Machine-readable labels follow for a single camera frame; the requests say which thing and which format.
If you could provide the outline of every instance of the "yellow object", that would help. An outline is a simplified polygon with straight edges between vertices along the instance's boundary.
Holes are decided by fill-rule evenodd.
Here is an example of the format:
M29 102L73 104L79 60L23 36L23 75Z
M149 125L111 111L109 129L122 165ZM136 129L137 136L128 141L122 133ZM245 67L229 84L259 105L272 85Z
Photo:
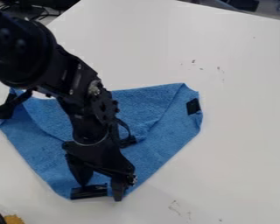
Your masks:
M7 215L4 218L7 224L25 224L24 221L16 215Z

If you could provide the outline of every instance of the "table surface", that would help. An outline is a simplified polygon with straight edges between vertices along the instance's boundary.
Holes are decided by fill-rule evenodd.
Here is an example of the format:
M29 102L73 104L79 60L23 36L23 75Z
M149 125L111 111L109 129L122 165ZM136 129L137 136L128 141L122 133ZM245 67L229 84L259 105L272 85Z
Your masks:
M0 132L1 204L34 224L280 223L280 21L173 0L82 0L49 28L109 89L199 91L202 130L121 203L61 198Z

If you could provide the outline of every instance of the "folded towel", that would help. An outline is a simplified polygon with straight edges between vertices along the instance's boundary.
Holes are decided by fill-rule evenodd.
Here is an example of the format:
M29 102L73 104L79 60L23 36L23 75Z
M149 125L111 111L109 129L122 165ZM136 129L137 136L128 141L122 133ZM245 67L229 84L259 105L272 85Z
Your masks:
M185 84L170 84L114 91L112 95L119 101L118 118L129 125L137 140L122 149L138 176L130 193L199 133L202 113L189 115L186 106L199 94ZM61 145L73 139L72 126L57 101L31 98L17 106L11 119L2 120L0 128L30 167L57 194L69 199L71 189L79 185L68 170ZM120 133L121 137L127 135L125 129ZM89 184L109 181L94 173Z

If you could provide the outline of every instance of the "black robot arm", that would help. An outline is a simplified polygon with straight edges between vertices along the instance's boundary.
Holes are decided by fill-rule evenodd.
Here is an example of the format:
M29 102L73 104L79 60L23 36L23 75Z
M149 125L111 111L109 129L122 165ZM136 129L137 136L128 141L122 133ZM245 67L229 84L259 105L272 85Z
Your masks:
M89 185L93 172L111 177L116 201L137 180L135 167L120 151L136 142L119 138L118 102L104 88L97 72L57 44L53 34L38 22L10 18L0 12L0 81L11 88L27 89L10 95L0 106L1 118L38 91L55 97L73 125L73 141L65 142L66 161L81 188L72 199L107 195L106 185Z

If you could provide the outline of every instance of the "blue cloth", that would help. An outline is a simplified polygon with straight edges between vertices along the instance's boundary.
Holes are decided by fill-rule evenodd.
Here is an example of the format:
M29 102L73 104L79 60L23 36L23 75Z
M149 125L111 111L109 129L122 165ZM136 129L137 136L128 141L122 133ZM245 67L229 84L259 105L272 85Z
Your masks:
M171 84L114 91L120 102L118 117L125 121L137 144L122 149L136 167L135 190L200 131L201 111L188 115L186 103L198 98L198 92L185 84ZM72 127L56 100L31 98L16 108L0 128L30 167L59 195L69 198L79 187L67 168L63 142L72 140ZM120 129L121 136L127 135ZM95 173L89 184L109 183Z

